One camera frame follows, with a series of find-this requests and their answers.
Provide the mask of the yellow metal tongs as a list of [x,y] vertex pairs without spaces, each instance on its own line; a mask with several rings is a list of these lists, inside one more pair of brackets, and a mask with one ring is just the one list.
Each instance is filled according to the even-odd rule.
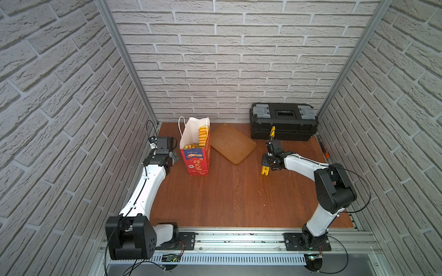
[[275,126],[272,126],[269,134],[269,141],[266,143],[267,153],[263,155],[262,159],[262,168],[261,174],[267,176],[270,172],[270,168],[272,167],[273,161],[273,149],[272,149],[272,141],[275,138]]

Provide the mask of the braided yellow bread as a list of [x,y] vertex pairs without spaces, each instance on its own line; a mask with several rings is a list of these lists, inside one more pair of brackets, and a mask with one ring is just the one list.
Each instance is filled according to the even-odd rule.
[[190,149],[194,149],[194,148],[199,148],[199,145],[198,144],[189,144],[189,145],[184,146],[185,150],[190,150]]

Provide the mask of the red white paper bag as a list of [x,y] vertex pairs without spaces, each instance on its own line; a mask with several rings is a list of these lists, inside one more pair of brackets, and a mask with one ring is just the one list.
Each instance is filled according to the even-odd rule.
[[[209,135],[204,148],[184,149],[189,144],[198,144],[199,128],[209,126]],[[182,154],[185,166],[191,176],[206,176],[209,173],[211,164],[211,137],[210,120],[208,117],[197,119],[190,117],[187,121],[183,116],[178,119],[178,130],[180,131],[179,149]]]

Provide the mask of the striped yellow bread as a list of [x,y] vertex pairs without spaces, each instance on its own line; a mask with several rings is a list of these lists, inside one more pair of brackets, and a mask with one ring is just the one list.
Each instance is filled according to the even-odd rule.
[[199,142],[198,146],[199,148],[204,148],[206,146],[208,135],[209,135],[209,126],[204,125],[201,126],[198,130],[199,134]]

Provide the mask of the brown wooden tray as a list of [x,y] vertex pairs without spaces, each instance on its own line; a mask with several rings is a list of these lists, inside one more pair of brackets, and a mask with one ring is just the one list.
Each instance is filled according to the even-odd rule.
[[222,124],[211,131],[211,146],[231,163],[240,164],[257,144],[233,126]]

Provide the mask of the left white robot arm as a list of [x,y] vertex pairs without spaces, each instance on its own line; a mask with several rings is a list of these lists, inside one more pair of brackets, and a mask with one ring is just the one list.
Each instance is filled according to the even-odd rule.
[[176,223],[154,226],[150,221],[157,192],[174,164],[176,147],[175,138],[156,138],[156,145],[142,162],[142,175],[129,201],[117,216],[107,219],[105,233],[112,260],[150,259],[158,247],[180,243]]

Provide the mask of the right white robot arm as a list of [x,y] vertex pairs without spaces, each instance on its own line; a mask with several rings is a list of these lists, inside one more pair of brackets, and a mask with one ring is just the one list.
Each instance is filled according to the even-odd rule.
[[318,206],[311,219],[303,226],[299,242],[313,248],[327,237],[335,218],[357,199],[357,194],[345,169],[339,163],[326,164],[284,151],[279,140],[266,143],[267,153],[262,158],[263,175],[270,170],[289,170],[315,183]]

